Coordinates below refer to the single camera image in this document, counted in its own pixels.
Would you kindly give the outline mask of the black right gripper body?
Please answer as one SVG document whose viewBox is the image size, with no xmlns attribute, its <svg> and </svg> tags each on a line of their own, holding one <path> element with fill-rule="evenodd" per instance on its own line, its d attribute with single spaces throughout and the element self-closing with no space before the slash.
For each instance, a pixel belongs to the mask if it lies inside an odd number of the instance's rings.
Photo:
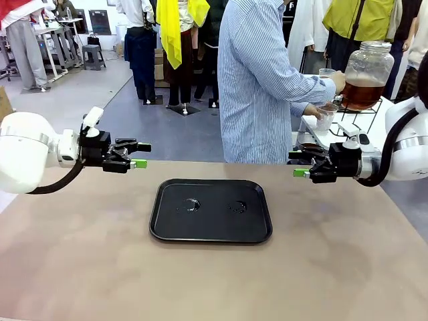
<svg viewBox="0 0 428 321">
<path fill-rule="evenodd" d="M 353 178 L 356 176 L 362 155 L 359 146 L 357 148 L 347 148 L 342 142 L 333 143 L 330 145 L 328 154 L 334 172 L 338 177 Z"/>
</svg>

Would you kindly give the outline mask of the person right hand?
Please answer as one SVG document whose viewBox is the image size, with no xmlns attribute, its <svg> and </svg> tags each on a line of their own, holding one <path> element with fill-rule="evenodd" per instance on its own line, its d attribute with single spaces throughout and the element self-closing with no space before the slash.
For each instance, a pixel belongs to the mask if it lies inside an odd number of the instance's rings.
<svg viewBox="0 0 428 321">
<path fill-rule="evenodd" d="M 346 85 L 346 75 L 341 71 L 335 71 L 330 75 L 330 79 L 334 82 L 336 95 L 340 94 Z"/>
</svg>

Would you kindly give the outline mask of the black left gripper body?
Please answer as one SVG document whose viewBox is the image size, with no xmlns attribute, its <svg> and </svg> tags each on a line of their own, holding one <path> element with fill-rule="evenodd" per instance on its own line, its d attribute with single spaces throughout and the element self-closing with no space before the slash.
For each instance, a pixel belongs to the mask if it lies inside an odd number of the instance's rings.
<svg viewBox="0 0 428 321">
<path fill-rule="evenodd" d="M 80 158 L 85 167 L 101 167 L 112 144 L 109 132 L 100 131 L 97 136 L 80 134 Z"/>
</svg>

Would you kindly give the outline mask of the person left hand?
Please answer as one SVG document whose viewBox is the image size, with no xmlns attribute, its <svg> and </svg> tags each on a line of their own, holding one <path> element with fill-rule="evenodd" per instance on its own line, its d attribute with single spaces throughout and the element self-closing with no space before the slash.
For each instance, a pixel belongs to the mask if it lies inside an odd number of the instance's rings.
<svg viewBox="0 0 428 321">
<path fill-rule="evenodd" d="M 319 112 L 319 110 L 317 109 L 316 106 L 314 106 L 313 104 L 308 104 L 303 112 L 304 116 L 314 116 L 316 117 L 318 120 L 320 120 L 322 118 L 321 113 Z"/>
</svg>

